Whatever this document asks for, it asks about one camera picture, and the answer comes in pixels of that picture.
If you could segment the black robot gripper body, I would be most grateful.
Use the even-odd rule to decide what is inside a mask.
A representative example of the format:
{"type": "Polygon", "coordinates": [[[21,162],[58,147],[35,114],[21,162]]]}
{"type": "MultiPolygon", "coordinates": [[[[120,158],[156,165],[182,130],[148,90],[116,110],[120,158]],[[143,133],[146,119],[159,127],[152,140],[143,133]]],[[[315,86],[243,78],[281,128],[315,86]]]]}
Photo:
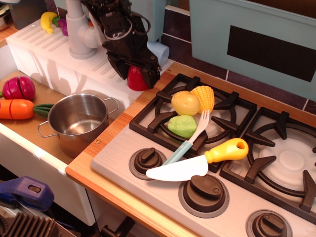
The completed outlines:
{"type": "Polygon", "coordinates": [[[83,0],[82,3],[103,30],[102,46],[107,55],[119,56],[130,66],[139,68],[158,63],[158,58],[147,47],[150,23],[144,27],[143,16],[131,11],[130,1],[83,0]]]}

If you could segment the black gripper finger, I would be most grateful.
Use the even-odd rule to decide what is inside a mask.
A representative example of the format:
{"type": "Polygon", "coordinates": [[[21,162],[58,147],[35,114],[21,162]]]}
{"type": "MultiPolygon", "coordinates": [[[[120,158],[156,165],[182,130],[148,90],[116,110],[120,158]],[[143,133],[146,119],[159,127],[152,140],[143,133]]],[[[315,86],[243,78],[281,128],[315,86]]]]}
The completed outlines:
{"type": "Polygon", "coordinates": [[[143,80],[148,89],[154,88],[155,84],[160,80],[161,67],[158,63],[145,64],[141,70],[143,80]]]}
{"type": "Polygon", "coordinates": [[[108,55],[108,60],[117,74],[122,79],[127,79],[130,65],[127,64],[121,57],[111,54],[108,55]]]}

